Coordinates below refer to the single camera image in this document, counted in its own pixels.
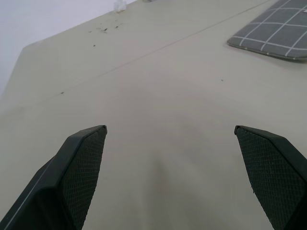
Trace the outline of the grey checked cloth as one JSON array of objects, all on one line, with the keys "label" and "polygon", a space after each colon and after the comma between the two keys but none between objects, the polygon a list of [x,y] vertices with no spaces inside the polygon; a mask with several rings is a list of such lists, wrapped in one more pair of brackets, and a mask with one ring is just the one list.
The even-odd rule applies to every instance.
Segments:
[{"label": "grey checked cloth", "polygon": [[278,0],[227,44],[271,57],[307,60],[307,0]]}]

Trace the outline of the small clear plastic object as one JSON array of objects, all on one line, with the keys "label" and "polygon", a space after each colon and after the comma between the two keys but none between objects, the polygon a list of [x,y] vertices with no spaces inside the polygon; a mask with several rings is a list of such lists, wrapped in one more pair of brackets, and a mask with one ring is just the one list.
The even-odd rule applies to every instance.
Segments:
[{"label": "small clear plastic object", "polygon": [[120,13],[125,11],[127,8],[126,0],[115,0],[114,2],[114,12]]}]

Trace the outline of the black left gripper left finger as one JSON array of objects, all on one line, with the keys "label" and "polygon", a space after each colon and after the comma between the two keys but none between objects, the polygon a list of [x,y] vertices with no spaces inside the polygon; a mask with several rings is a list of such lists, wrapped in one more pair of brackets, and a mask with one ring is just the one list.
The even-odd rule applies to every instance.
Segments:
[{"label": "black left gripper left finger", "polygon": [[0,230],[82,230],[97,186],[107,127],[69,136],[32,177]]}]

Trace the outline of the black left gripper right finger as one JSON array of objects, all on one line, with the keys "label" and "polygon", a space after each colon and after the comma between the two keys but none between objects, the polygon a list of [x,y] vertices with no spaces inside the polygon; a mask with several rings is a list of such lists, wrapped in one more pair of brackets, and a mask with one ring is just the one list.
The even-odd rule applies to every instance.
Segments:
[{"label": "black left gripper right finger", "polygon": [[234,130],[251,188],[274,230],[307,230],[307,158],[286,138]]}]

